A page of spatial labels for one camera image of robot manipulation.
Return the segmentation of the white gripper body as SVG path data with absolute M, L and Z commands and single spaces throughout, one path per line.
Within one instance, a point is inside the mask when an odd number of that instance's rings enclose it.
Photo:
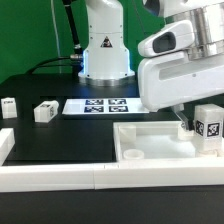
M 150 112 L 224 93 L 224 54 L 189 61 L 186 53 L 143 59 L 139 94 Z

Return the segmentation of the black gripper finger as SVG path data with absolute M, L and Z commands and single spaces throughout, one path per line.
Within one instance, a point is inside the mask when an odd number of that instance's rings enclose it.
M 172 111 L 176 114 L 176 116 L 181 120 L 182 127 L 187 131 L 192 131 L 194 129 L 193 120 L 188 118 L 184 113 L 184 105 L 178 104 L 172 107 Z

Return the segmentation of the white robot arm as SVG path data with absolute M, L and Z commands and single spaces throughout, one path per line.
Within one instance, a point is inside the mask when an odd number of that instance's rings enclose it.
M 165 26 L 138 44 L 143 57 L 130 69 L 118 0 L 85 0 L 89 44 L 79 79 L 97 86 L 136 77 L 151 112 L 224 93 L 224 0 L 142 0 Z

